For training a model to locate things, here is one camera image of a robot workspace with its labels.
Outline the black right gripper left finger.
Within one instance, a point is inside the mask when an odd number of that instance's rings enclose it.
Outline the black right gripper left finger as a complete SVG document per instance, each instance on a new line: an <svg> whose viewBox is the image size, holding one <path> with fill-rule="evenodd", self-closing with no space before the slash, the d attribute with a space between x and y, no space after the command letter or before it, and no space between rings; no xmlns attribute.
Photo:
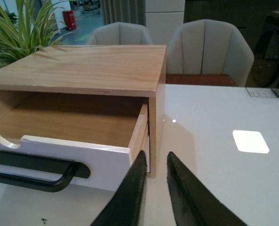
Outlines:
<svg viewBox="0 0 279 226"><path fill-rule="evenodd" d="M146 191L146 154L139 152L112 199L92 222L93 226L138 226Z"/></svg>

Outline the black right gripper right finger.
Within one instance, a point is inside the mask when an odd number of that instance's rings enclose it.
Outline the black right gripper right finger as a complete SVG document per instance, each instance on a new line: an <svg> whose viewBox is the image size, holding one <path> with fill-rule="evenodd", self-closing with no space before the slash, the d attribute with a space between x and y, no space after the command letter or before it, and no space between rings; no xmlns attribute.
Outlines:
<svg viewBox="0 0 279 226"><path fill-rule="evenodd" d="M245 226L173 152L167 155L167 183L178 226Z"/></svg>

